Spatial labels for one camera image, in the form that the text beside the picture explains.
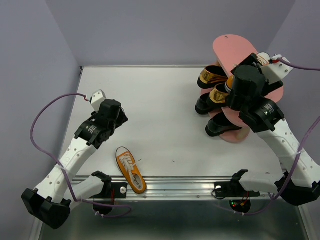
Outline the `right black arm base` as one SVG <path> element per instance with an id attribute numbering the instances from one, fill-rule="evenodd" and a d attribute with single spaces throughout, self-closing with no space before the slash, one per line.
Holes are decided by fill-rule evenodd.
<path id="1" fill-rule="evenodd" d="M 235 173 L 230 181 L 221 181 L 214 184 L 214 189 L 211 192 L 211 195 L 217 200 L 223 200 L 225 198 L 242 198 L 244 197 L 259 197 L 260 193 L 256 191 L 247 191 L 240 184 L 240 180 L 245 173 L 248 173 L 248 170 L 240 170 Z"/>

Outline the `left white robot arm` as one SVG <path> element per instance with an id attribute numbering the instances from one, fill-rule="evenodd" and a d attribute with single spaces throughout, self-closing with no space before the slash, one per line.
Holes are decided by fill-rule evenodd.
<path id="1" fill-rule="evenodd" d="M 113 195 L 112 178 L 105 173 L 95 171 L 77 186 L 71 185 L 85 162 L 128 121 L 121 103 L 114 99 L 92 99 L 90 104 L 94 111 L 77 129 L 66 152 L 55 160 L 54 168 L 41 183 L 27 188 L 21 196 L 27 211 L 53 230 L 60 228 L 81 203 L 92 204 L 101 216 L 113 208 L 90 200 Z"/>

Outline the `orange sneaker front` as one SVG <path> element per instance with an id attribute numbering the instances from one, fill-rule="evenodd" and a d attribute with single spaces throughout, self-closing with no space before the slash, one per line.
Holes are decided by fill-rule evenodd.
<path id="1" fill-rule="evenodd" d="M 124 146 L 118 147 L 115 151 L 115 159 L 131 189 L 136 194 L 143 194 L 147 190 L 147 184 L 132 153 Z"/>

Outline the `black loafer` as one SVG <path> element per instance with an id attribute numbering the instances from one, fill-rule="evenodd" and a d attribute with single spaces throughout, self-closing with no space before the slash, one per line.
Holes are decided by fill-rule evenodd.
<path id="1" fill-rule="evenodd" d="M 205 93 L 202 94 L 200 96 L 200 98 L 197 100 L 196 105 L 195 105 L 195 111 L 199 114 L 199 115 L 205 115 L 208 114 L 216 109 L 219 108 L 218 105 L 214 104 L 214 105 L 209 105 L 207 103 L 207 100 L 210 96 L 210 93 Z"/>
<path id="2" fill-rule="evenodd" d="M 210 119 L 205 127 L 205 132 L 210 137 L 220 136 L 229 131 L 240 130 L 241 127 L 231 123 L 223 112 L 218 113 Z"/>

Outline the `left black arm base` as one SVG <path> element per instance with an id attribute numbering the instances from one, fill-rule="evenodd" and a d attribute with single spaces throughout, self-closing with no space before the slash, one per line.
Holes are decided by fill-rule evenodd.
<path id="1" fill-rule="evenodd" d="M 103 188 L 92 199 L 125 199 L 127 197 L 126 182 L 115 182 L 109 175 L 101 171 L 96 171 L 91 174 L 93 177 L 99 178 L 103 183 Z"/>

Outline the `gold loafer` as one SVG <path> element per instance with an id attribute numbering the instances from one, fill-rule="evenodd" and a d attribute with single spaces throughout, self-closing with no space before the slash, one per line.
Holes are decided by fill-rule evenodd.
<path id="1" fill-rule="evenodd" d="M 225 88 L 225 83 L 219 83 L 209 93 L 207 104 L 214 109 L 224 108 L 227 106 L 226 98 L 228 95 L 229 92 Z"/>
<path id="2" fill-rule="evenodd" d="M 221 66 L 208 65 L 200 73 L 197 85 L 201 89 L 210 89 L 217 84 L 225 83 L 227 80 L 228 77 Z"/>

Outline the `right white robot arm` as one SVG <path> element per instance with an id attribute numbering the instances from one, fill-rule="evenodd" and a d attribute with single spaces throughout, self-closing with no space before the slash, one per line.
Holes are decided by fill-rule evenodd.
<path id="1" fill-rule="evenodd" d="M 320 197 L 320 166 L 304 150 L 304 140 L 292 133 L 284 113 L 266 96 L 283 85 L 283 78 L 292 70 L 284 67 L 282 58 L 260 58 L 251 53 L 231 70 L 233 83 L 227 106 L 239 112 L 239 118 L 256 133 L 277 156 L 283 173 L 254 174 L 241 170 L 233 175 L 231 192 L 242 195 L 246 191 L 272 193 L 293 206 L 316 201 Z"/>

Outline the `orange sneaker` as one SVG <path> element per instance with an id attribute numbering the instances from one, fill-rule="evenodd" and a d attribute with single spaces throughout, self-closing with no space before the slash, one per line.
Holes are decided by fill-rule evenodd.
<path id="1" fill-rule="evenodd" d="M 147 184 L 132 153 L 124 146 L 118 147 L 115 151 L 115 159 L 131 189 L 136 194 L 143 194 L 147 190 Z"/>
<path id="2" fill-rule="evenodd" d="M 271 57 L 266 52 L 259 52 L 255 53 L 258 57 L 258 61 L 260 62 L 260 67 L 267 66 L 270 64 Z M 233 87 L 234 82 L 234 75 L 231 73 L 228 80 L 225 82 L 225 89 L 230 93 Z"/>

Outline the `black loafer back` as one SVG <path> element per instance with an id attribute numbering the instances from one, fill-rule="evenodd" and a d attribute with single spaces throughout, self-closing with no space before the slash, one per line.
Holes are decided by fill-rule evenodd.
<path id="1" fill-rule="evenodd" d="M 210 119 L 205 127 L 205 132 L 210 137 L 220 136 L 229 131 L 240 130 L 241 127 L 231 123 L 223 112 L 218 113 Z"/>

